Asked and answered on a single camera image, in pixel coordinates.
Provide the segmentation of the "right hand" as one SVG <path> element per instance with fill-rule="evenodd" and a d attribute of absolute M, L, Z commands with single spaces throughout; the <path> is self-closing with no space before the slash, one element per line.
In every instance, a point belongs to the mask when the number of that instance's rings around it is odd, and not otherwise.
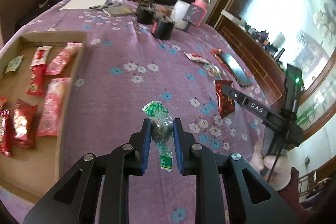
<path fill-rule="evenodd" d="M 254 146 L 254 152 L 250 159 L 250 165 L 257 171 L 261 172 L 265 167 L 273 170 L 273 173 L 268 176 L 270 186 L 276 190 L 284 189 L 291 179 L 291 165 L 286 156 L 268 155 L 263 157 L 263 141 L 259 140 Z"/>

